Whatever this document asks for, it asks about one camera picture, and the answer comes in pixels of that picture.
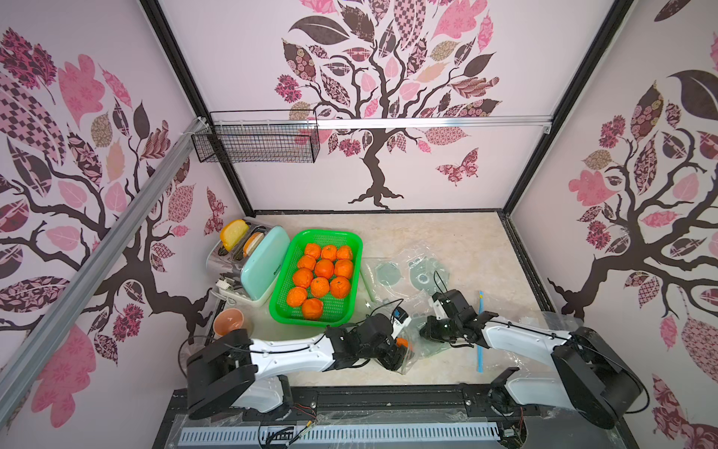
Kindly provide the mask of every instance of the butterfly decal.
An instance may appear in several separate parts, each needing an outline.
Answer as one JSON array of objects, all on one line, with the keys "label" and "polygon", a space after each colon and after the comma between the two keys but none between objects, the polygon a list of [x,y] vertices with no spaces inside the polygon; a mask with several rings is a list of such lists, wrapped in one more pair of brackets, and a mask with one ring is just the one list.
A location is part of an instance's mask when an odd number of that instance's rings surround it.
[{"label": "butterfly decal", "polygon": [[467,177],[479,177],[479,175],[476,174],[478,167],[475,164],[476,160],[479,158],[477,150],[478,148],[474,148],[473,150],[471,150],[461,162],[461,165],[459,167],[451,164],[440,165],[437,167],[437,170],[439,170],[439,173],[441,173],[442,175],[446,175],[449,178],[449,181],[453,182],[454,185],[458,185],[457,182],[462,180],[464,178],[464,175],[466,175]]}]

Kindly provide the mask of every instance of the black wire basket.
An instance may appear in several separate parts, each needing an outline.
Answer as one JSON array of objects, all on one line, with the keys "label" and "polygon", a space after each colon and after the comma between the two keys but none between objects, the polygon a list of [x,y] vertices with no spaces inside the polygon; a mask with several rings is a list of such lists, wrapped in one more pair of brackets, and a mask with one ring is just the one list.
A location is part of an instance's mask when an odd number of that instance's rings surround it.
[{"label": "black wire basket", "polygon": [[[291,119],[256,120],[258,115],[281,112],[289,113]],[[200,162],[313,163],[317,160],[319,129],[312,109],[216,111],[210,116],[213,114],[223,114],[225,120],[213,118],[208,128],[192,135]]]}]

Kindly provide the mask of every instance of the plastic basket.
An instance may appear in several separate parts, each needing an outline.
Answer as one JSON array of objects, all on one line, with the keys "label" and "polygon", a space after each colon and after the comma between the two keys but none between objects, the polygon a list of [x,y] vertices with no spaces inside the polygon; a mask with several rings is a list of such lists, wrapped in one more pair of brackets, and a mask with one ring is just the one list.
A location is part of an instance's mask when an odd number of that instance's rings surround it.
[{"label": "plastic basket", "polygon": [[[354,275],[351,279],[352,289],[349,296],[339,300],[329,293],[321,298],[324,303],[324,313],[322,313],[319,320],[305,320],[302,316],[301,307],[289,307],[286,303],[287,293],[294,288],[292,276],[297,270],[297,262],[304,255],[304,247],[307,244],[317,244],[322,247],[335,245],[337,248],[348,245],[354,253],[354,260],[352,260],[354,263]],[[272,318],[278,323],[316,326],[319,328],[327,325],[338,326],[349,321],[354,314],[354,302],[356,301],[357,286],[359,285],[359,268],[361,267],[363,247],[364,243],[361,238],[351,232],[307,229],[298,233],[289,244],[289,250],[287,250],[284,262],[282,262],[274,293],[269,301],[269,313]]]}]

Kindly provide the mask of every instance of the black frame edge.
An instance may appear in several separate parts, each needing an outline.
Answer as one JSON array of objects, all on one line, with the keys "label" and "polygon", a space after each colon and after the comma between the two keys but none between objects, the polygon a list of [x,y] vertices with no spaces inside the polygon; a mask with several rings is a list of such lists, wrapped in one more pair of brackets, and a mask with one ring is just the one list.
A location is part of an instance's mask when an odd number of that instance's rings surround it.
[{"label": "black frame edge", "polygon": [[554,143],[556,136],[563,127],[569,113],[574,108],[574,105],[586,86],[586,83],[588,83],[588,80],[591,78],[596,65],[598,65],[601,57],[613,40],[616,31],[618,31],[623,23],[623,19],[632,4],[633,0],[615,0],[613,2],[613,5],[601,24],[596,37],[593,39],[593,42],[591,42],[588,52],[586,52],[583,61],[581,61],[581,65],[571,80],[569,87],[566,89],[561,102],[558,107],[556,107],[554,120],[551,123],[551,132],[541,136],[541,139],[536,145],[536,149],[533,151],[531,158],[529,158],[526,166],[523,168],[516,185],[514,185],[513,191],[511,192],[511,195],[509,195],[506,205],[503,208],[506,215],[510,215],[513,212],[513,209],[516,207],[518,201],[521,199],[521,196],[528,187],[528,184],[531,182],[533,175],[536,174],[536,171],[539,169],[539,165],[541,165],[546,153]]},{"label": "black frame edge", "polygon": [[[195,83],[195,79],[192,77],[192,73],[190,72],[190,68],[187,65],[185,57],[182,55],[180,46],[177,44],[174,34],[172,34],[172,29],[169,27],[169,22],[162,11],[162,7],[159,5],[159,1],[139,0],[139,3],[147,16],[147,20],[152,26],[162,49],[164,50],[164,54],[167,56],[169,64],[174,70],[174,74],[177,76],[179,84],[182,86],[182,90],[187,96],[187,100],[190,102],[192,110],[197,116],[204,117],[207,119],[207,122],[211,124],[212,118],[210,117],[210,112],[202,99],[200,90]],[[217,148],[217,152],[224,153],[223,156],[227,159],[226,151],[224,150],[224,147],[221,146],[221,142],[220,146]],[[234,166],[229,162],[220,162],[220,166],[222,167],[222,171],[227,177],[227,182],[229,182],[230,187],[232,187],[232,191],[237,197],[237,201],[239,201],[244,214],[249,217],[254,217],[256,214],[254,209],[252,209],[247,192],[244,190],[242,182],[240,181],[239,175],[234,169]]]}]

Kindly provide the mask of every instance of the floor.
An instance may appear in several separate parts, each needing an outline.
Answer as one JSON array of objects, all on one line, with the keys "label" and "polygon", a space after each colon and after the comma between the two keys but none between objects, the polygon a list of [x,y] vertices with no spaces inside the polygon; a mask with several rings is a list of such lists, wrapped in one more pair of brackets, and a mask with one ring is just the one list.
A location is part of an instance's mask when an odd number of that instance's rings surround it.
[{"label": "floor", "polygon": [[[284,227],[290,237],[308,228],[354,232],[363,240],[363,257],[392,257],[409,244],[424,241],[451,273],[448,287],[463,292],[469,301],[476,300],[477,291],[482,290],[485,310],[512,319],[540,313],[496,213],[275,215],[257,219]],[[369,302],[366,288],[360,284],[352,321],[366,316]],[[280,325],[266,305],[252,310],[251,319],[255,338],[305,338],[321,331]],[[476,348],[451,348],[417,361],[404,375],[371,362],[361,369],[293,373],[289,382],[296,386],[484,383],[508,366],[522,366],[521,361],[495,350],[484,350],[483,362],[484,372],[479,373]]]}]

